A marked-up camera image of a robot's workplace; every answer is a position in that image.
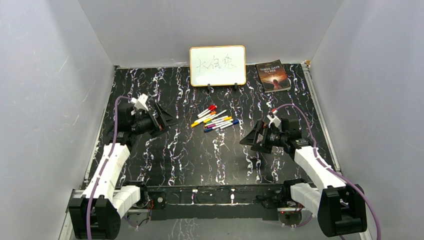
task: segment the white whiteboard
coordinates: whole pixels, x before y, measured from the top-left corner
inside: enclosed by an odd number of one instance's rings
[[[246,83],[244,46],[199,46],[190,48],[189,52],[193,87]]]

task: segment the black marble tabletop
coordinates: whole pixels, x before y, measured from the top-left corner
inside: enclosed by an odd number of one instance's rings
[[[257,120],[282,104],[293,103],[306,114],[318,151],[331,165],[332,159],[324,133],[308,89],[302,66],[284,64],[291,89],[264,93],[254,65],[247,65],[247,82],[233,87],[190,85],[189,67],[118,69],[102,123],[98,151],[91,165],[93,176],[103,153],[105,129],[113,124],[116,97],[137,98],[148,94],[148,102],[157,101],[168,113],[178,118],[178,125],[159,137],[141,135],[129,159],[122,168],[117,183],[144,181],[148,186],[245,185],[282,183],[285,180],[307,178],[306,173],[282,149],[274,147],[272,154],[258,153],[239,141],[249,133]],[[240,124],[222,131],[204,133],[203,125],[191,128],[197,114],[208,106],[217,105],[217,113],[227,110]],[[293,107],[278,112],[279,117],[297,118],[307,137],[306,123]]]

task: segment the robotic arm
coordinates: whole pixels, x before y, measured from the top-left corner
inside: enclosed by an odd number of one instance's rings
[[[115,132],[109,131],[103,149],[103,156],[94,176],[82,193],[81,198],[72,198],[68,209],[74,233],[77,239],[87,239],[86,214],[89,198],[92,198],[90,213],[90,230],[93,239],[115,239],[121,226],[121,218],[134,205],[147,203],[148,196],[141,182],[130,182],[123,186],[114,196],[114,190],[119,174],[130,156],[135,137],[148,132],[153,138],[166,133],[170,126],[177,124],[177,119],[159,104],[154,103],[156,114],[149,111],[146,104],[147,95],[142,94],[138,99],[121,103],[117,110],[116,143],[112,148]]]
[[[298,120],[279,119],[277,111],[267,116],[269,123],[257,121],[253,130],[240,144],[250,145],[251,150],[270,154],[273,146],[283,147],[284,152],[299,164],[311,178],[316,188],[303,179],[284,182],[283,196],[295,201],[317,217],[322,232],[327,237],[359,233],[367,230],[365,201],[350,186],[327,169],[330,165],[317,161],[313,147],[302,138]]]

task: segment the book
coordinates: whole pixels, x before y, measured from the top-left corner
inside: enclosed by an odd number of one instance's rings
[[[292,87],[280,60],[255,66],[265,93],[289,90]]]

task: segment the white wall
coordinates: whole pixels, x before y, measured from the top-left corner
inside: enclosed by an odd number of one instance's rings
[[[346,0],[311,63],[341,169],[382,239],[423,239],[423,56],[424,1]]]
[[[310,60],[342,0],[79,0],[121,67],[189,65],[195,46],[244,45],[248,63]]]
[[[1,239],[59,237],[113,65],[77,0],[0,3]]]

